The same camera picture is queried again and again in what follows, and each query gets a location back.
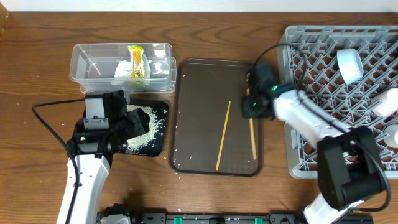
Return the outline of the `pink plastic cup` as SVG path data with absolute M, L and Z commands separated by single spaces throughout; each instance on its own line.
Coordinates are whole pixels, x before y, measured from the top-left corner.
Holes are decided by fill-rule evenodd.
M 375 96 L 371 103 L 380 103 L 372 109 L 378 116 L 388 117 L 397 111 L 397 88 L 390 88 Z

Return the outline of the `wooden chopstick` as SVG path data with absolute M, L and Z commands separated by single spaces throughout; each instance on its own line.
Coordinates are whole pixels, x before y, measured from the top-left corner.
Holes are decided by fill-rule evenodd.
M 250 94 L 250 89 L 246 89 L 246 95 L 249 96 Z M 257 160 L 257 154 L 256 154 L 256 139 L 255 139 L 255 133 L 254 133 L 254 121 L 252 118 L 249 119 L 249 130 L 250 130 L 250 137 L 251 137 L 251 148 L 252 148 L 252 157 L 253 160 Z
M 220 168 L 221 156 L 222 156 L 223 146 L 224 146 L 224 139 L 225 139 L 225 136 L 226 136 L 226 129 L 228 127 L 230 108 L 231 108 L 231 101 L 228 102 L 228 108 L 227 108 L 226 116 L 225 116 L 225 119 L 224 119 L 223 132 L 222 132 L 222 135 L 221 135 L 220 148 L 219 148 L 218 158 L 217 158 L 216 168 L 215 168 L 215 171 L 217 171 L 217 172 L 219 171 L 219 168 Z

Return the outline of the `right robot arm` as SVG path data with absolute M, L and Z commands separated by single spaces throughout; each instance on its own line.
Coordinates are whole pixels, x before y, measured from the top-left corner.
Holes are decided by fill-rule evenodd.
M 267 64 L 248 70 L 249 91 L 242 97 L 243 118 L 279 119 L 296 129 L 317 151 L 319 195 L 299 223 L 338 223 L 353 211 L 379 212 L 391 201 L 373 132 L 341 122 L 293 84 L 281 84 Z M 360 204 L 385 192 L 378 208 Z

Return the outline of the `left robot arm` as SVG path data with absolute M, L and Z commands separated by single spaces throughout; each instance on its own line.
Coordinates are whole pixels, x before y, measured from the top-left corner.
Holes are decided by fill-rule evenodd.
M 58 223 L 95 223 L 102 189 L 121 144 L 149 132 L 150 117 L 127 110 L 122 90 L 87 94 L 67 141 L 68 176 Z

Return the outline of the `black tray lid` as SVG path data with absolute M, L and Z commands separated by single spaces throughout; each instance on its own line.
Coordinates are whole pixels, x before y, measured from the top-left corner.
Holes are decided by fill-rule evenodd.
M 163 149 L 169 106 L 164 101 L 131 98 L 127 111 L 139 108 L 150 117 L 149 132 L 122 143 L 120 153 L 156 157 Z

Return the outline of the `light blue rice bowl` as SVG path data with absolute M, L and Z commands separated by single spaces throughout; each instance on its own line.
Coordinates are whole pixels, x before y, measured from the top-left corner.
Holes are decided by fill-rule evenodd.
M 336 57 L 339 71 L 347 85 L 350 85 L 363 77 L 363 64 L 357 50 L 338 50 Z

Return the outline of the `white green plastic cup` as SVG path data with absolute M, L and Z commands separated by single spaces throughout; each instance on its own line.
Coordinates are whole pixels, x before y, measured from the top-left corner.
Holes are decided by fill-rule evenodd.
M 392 124 L 384 129 L 384 134 L 388 134 L 388 137 L 384 139 L 384 142 L 392 148 L 398 147 L 398 142 L 397 142 L 397 135 L 398 135 L 398 125 L 397 124 Z

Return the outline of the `white tissue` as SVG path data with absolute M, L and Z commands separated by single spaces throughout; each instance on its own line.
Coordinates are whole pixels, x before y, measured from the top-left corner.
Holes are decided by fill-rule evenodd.
M 121 85 L 131 79 L 131 65 L 132 63 L 127 60 L 119 61 L 116 71 L 114 73 L 114 80 L 111 82 L 112 85 Z M 151 68 L 148 59 L 144 59 L 144 78 L 149 78 Z

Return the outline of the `yellow green snack wrapper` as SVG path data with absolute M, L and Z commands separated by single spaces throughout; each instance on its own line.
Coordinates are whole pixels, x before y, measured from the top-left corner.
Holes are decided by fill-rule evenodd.
M 144 78 L 144 49 L 139 45 L 130 45 L 128 47 L 131 58 L 131 78 Z

